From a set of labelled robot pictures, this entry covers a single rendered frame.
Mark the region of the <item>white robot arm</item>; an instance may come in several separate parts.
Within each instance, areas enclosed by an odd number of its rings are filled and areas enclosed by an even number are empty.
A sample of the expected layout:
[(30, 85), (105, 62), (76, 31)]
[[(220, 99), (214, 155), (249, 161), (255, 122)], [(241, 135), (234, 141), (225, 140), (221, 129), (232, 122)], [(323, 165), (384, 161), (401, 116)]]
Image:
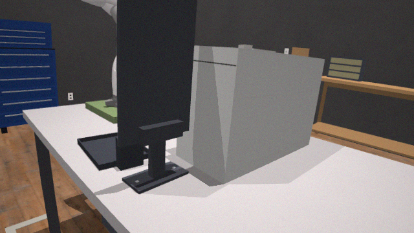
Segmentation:
[[(117, 1), (116, 0), (82, 0), (86, 3), (89, 3), (95, 6), (102, 7), (110, 16), (113, 17), (116, 22), (116, 11), (117, 11)], [(116, 58), (114, 59), (113, 69), (112, 69), (112, 88), (113, 88), (113, 97), (108, 100), (104, 100), (107, 106), (116, 107)]]

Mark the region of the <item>small tan wooden block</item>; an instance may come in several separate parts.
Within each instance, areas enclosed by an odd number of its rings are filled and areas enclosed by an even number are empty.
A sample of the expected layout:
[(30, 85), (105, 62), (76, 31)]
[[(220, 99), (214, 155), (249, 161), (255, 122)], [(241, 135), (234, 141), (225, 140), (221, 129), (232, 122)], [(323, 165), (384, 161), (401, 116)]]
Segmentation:
[(309, 49), (293, 47), (292, 48), (292, 54), (293, 55), (299, 55), (299, 56), (307, 56), (307, 57), (309, 57)]

